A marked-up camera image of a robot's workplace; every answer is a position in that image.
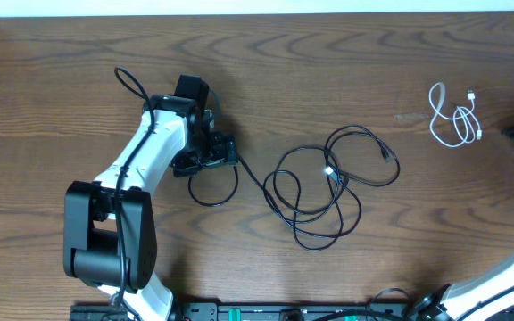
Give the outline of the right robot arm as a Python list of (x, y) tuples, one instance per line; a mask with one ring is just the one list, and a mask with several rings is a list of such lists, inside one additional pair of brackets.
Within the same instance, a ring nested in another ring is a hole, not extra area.
[(446, 284), (406, 310), (411, 320), (486, 320), (514, 306), (514, 254), (481, 276)]

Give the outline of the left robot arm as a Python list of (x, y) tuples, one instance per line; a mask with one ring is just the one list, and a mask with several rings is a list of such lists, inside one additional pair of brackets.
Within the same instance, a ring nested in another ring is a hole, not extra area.
[(193, 178), (235, 167), (233, 136), (214, 128), (212, 90), (182, 75), (170, 95), (149, 95), (123, 68), (119, 82), (143, 100), (140, 125), (115, 162), (91, 182), (74, 181), (64, 197), (63, 268), (108, 294), (108, 305), (74, 305), (72, 320), (182, 320), (184, 309), (154, 273), (157, 240), (152, 198), (167, 169)]

